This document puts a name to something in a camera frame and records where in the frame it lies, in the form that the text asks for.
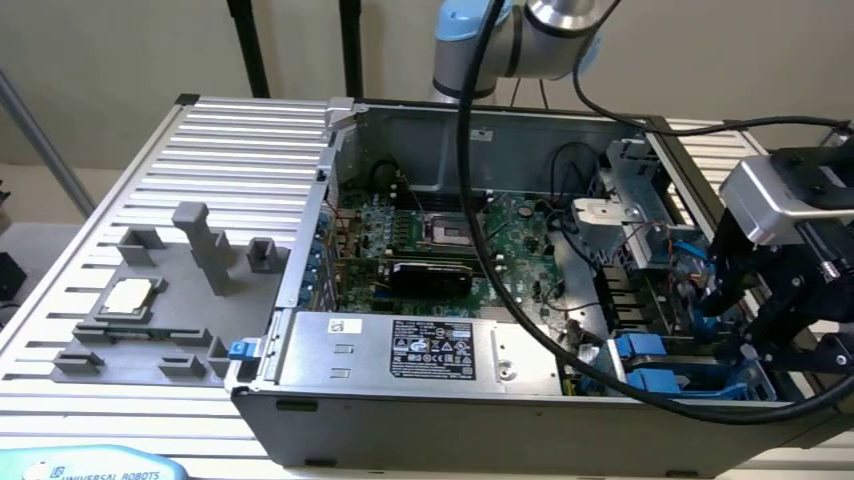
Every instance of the wire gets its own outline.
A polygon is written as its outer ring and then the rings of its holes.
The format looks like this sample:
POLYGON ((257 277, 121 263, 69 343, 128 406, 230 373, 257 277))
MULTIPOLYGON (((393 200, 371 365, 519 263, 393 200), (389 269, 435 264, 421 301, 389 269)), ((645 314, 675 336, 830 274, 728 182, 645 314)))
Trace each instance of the wire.
POLYGON ((575 312, 577 310, 583 310, 587 307, 592 307, 595 305, 599 305, 599 302, 589 302, 585 303, 584 305, 579 305, 577 307, 557 307, 551 303, 551 294, 553 293, 553 291, 557 289, 557 287, 563 285, 563 280, 560 280, 557 283, 555 283, 551 288, 548 289, 548 291, 545 292, 545 295, 543 296, 543 303, 545 304, 545 306, 548 306, 548 308, 551 308, 553 311, 556 312, 575 312))
POLYGON ((427 215, 427 212, 424 211, 424 206, 421 205, 421 201, 417 199, 417 195, 415 194, 415 190, 412 190, 412 185, 409 184, 409 179, 405 178, 405 175, 403 175, 403 174, 400 174, 400 178, 403 179, 403 183, 405 183, 405 189, 412 194, 412 199, 415 200, 415 203, 417 204, 417 209, 421 211, 421 215, 427 215))
POLYGON ((489 233, 489 234, 485 236, 485 239, 487 239, 487 240, 492 240, 492 238, 495 237, 495 235, 497 235, 497 234, 499 234, 499 232, 504 229, 504 227, 505 227, 507 225, 509 225, 509 223, 511 223, 511 220, 507 220, 507 221, 505 221, 504 223, 501 223, 497 227, 495 227, 495 230, 492 230, 492 233, 489 233))
MULTIPOLYGON (((580 140, 572 140, 571 142, 565 142, 563 145, 555 148, 551 154, 551 159, 548 161, 548 170, 551 172, 548 175, 548 200, 552 202, 552 204, 559 201, 559 199, 555 200, 555 165, 557 163, 557 157, 560 156, 560 153, 563 152, 563 150, 571 147, 583 147, 589 153, 592 153, 592 156, 595 158, 599 158, 599 152, 596 152, 596 149, 592 148, 592 146, 588 143, 581 142, 580 140)), ((580 175, 577 175, 577 183, 579 185, 581 183, 580 175)))
POLYGON ((521 83, 521 77, 516 78, 516 85, 512 87, 512 95, 509 96, 509 106, 516 104, 516 93, 519 93, 519 84, 521 83))
POLYGON ((632 120, 631 118, 611 112, 604 107, 597 105, 592 100, 589 100, 589 98, 587 97, 587 95, 581 90, 580 75, 579 75, 581 61, 584 60, 584 56, 587 55, 587 50, 589 49, 592 40, 596 37, 596 34, 599 33, 599 29, 601 28, 601 25, 604 24, 608 17, 613 13, 613 10, 616 10, 616 7, 621 3, 621 1, 623 0, 613 0, 613 3, 611 3, 611 6, 604 11, 604 15, 601 16, 601 19, 599 20, 596 25, 592 27, 591 32, 587 35, 587 38, 584 38, 581 47, 579 49, 579 54, 575 57, 575 63, 572 64, 572 88, 575 89, 575 95, 577 95, 577 99, 587 106, 587 108, 589 108, 593 112, 596 112, 599 115, 609 118, 611 120, 624 125, 628 125, 631 127, 640 129, 647 133, 656 133, 659 135, 668 135, 672 137, 689 137, 693 135, 705 135, 708 133, 723 132, 727 130, 742 130, 751 127, 762 127, 766 125, 818 125, 818 126, 830 127, 834 129, 847 129, 847 126, 850 123, 848 120, 810 117, 804 115, 786 115, 786 116, 776 116, 776 117, 754 118, 750 120, 742 120, 736 122, 727 122, 721 125, 693 128, 689 130, 672 130, 672 129, 664 129, 664 128, 655 128, 643 122, 632 120))
POLYGON ((565 240, 565 243, 569 244, 569 248, 575 252, 575 255, 577 255, 577 258, 580 258, 584 261, 584 263, 589 266, 589 268, 592 268, 593 276, 595 276, 596 272, 599 271, 599 265, 596 265, 596 262, 592 261, 592 259, 584 254, 584 252, 581 252, 581 249, 579 248, 579 246, 575 245, 575 242, 569 238, 569 234, 567 232, 568 227, 563 223, 563 218, 557 221, 560 222, 560 234, 563 235, 563 239, 565 240))
POLYGON ((332 210, 332 213, 335 214, 335 218, 341 225, 341 230, 344 230, 344 238, 347 238, 347 235, 349 235, 349 229, 344 224, 344 218, 341 217, 341 214, 339 213, 337 208, 332 206, 328 200, 323 200, 323 203, 325 203, 325 206, 329 207, 329 209, 332 210))
MULTIPOLYGON (((545 215, 545 222, 544 222, 545 226, 548 226, 548 222, 551 220, 552 215, 555 215, 555 213, 556 214, 565 213, 565 210, 560 210, 552 207, 551 205, 548 205, 548 202, 543 202, 543 203, 551 209, 551 213, 545 215)), ((577 255, 577 258, 580 258, 584 261, 584 263, 589 266, 595 274, 599 271, 599 266, 596 265, 596 262, 591 260, 591 258, 584 254, 584 252, 581 252, 581 249, 577 247, 577 245, 575 245, 575 242, 572 241, 572 238, 569 237, 569 234, 567 232, 568 226, 563 222, 563 218, 557 219, 557 223, 560 224, 557 229, 560 230, 560 234, 563 235, 563 239, 565 240, 565 243, 568 243, 569 248, 575 252, 575 255, 577 255)))
POLYGON ((619 250, 625 246, 625 244, 628 243, 628 240, 631 240, 633 238, 633 236, 637 234, 637 232, 640 232, 640 230, 643 230, 645 227, 651 227, 657 225, 659 227, 664 227, 667 229, 669 229, 669 227, 667 226, 667 224, 659 222, 659 221, 652 221, 652 222, 645 222, 641 223, 640 225, 637 225, 633 230, 631 231, 631 233, 628 234, 628 236, 623 239, 621 242, 619 242, 619 245, 613 248, 613 250, 611 250, 611 264, 613 263, 613 260, 616 259, 616 254, 619 253, 619 250))
POLYGON ((475 39, 475 49, 471 56, 471 62, 465 67, 465 75, 463 79, 463 87, 459 97, 459 108, 456 115, 456 167, 459 175, 459 195, 460 205, 465 221, 468 222, 468 228, 471 230, 471 239, 473 244, 475 253, 477 254, 477 260, 483 268, 485 277, 492 284, 496 295, 500 297, 507 311, 519 322, 519 326, 533 337, 536 342, 548 350, 559 360, 564 361, 569 367, 581 375, 589 377, 593 381, 603 384, 607 388, 612 389, 617 393, 627 397, 647 403, 648 405, 667 410, 671 413, 681 415, 695 420, 705 422, 720 423, 726 425, 756 425, 771 422, 780 422, 799 418, 804 415, 815 413, 819 410, 832 407, 836 402, 843 400, 854 392, 854 373, 844 376, 828 390, 824 390, 814 397, 798 401, 784 407, 762 409, 755 413, 731 414, 726 413, 715 408, 697 407, 695 405, 685 405, 681 402, 668 399, 667 397, 651 393, 645 390, 640 390, 631 385, 620 382, 615 377, 600 372, 595 367, 581 361, 576 355, 567 352, 565 349, 551 339, 548 334, 543 332, 533 321, 528 318, 527 314, 521 310, 521 307, 513 301, 513 298, 507 291, 501 277, 495 271, 495 267, 489 263, 489 254, 487 242, 477 223, 477 217, 471 207, 471 163, 468 159, 468 147, 469 147, 469 131, 471 131, 471 104, 473 101, 473 91, 477 83, 477 75, 480 73, 480 64, 483 63, 483 57, 485 55, 485 49, 489 42, 489 36, 495 28, 495 22, 500 13, 503 0, 489 0, 487 6, 487 13, 484 15, 483 22, 477 30, 475 39))
POLYGON ((543 108, 551 110, 548 107, 548 97, 545 96, 545 84, 541 78, 539 79, 539 96, 543 98, 543 108))

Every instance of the blue tab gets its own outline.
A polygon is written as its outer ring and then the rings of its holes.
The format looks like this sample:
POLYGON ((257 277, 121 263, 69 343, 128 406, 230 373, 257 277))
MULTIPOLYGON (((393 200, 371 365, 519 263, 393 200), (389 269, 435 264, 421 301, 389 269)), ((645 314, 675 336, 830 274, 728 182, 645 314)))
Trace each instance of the blue tab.
MULTIPOLYGON (((443 42, 467 40, 477 34, 488 0, 444 0, 439 7, 436 39, 443 42)), ((512 8, 512 0, 504 0, 495 25, 500 25, 512 8)))
POLYGON ((667 355, 660 335, 653 335, 651 333, 629 333, 623 335, 623 337, 628 337, 631 352, 633 355, 667 355))
POLYGON ((639 368, 627 376, 628 385, 647 392, 679 394, 676 375, 669 370, 639 368))
POLYGON ((228 349, 228 360, 252 360, 254 358, 254 342, 234 342, 228 349))
POLYGON ((619 358, 631 357, 631 343, 628 343, 628 335, 623 335, 621 337, 613 340, 616 344, 616 354, 619 358))
POLYGON ((673 248, 680 248, 681 250, 688 252, 691 255, 693 255, 696 258, 701 258, 703 260, 705 260, 705 252, 703 252, 700 248, 695 247, 688 242, 683 240, 676 240, 675 242, 672 242, 672 246, 673 248))

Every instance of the slotted metal platform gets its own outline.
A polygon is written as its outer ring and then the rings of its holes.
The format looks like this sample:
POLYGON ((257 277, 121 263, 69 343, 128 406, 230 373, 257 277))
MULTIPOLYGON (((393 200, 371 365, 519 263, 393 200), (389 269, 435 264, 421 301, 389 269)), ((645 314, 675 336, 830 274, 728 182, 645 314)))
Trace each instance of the slotted metal platform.
MULTIPOLYGON (((70 340, 73 325, 121 262, 110 244, 128 226, 153 225, 164 241, 185 242, 170 227, 172 210, 180 201, 202 201, 210 208, 210 226, 225 229, 232 243, 245 244, 252 237, 265 236, 289 246, 313 167, 327 145, 325 106, 323 102, 202 97, 192 106, 172 108, 0 332, 0 448, 126 445, 173 458, 200 479, 375 476, 368 472, 281 469, 266 460, 218 388, 54 384, 48 379, 50 360, 70 340)), ((691 120, 671 123, 676 128, 711 124, 691 120)), ((763 152, 739 132, 689 137, 683 144, 715 190, 738 159, 763 152)), ((854 433, 812 450, 766 452, 719 478, 850 479, 854 473, 844 470, 854 470, 854 433)), ((384 475, 451 476, 487 478, 384 475)))

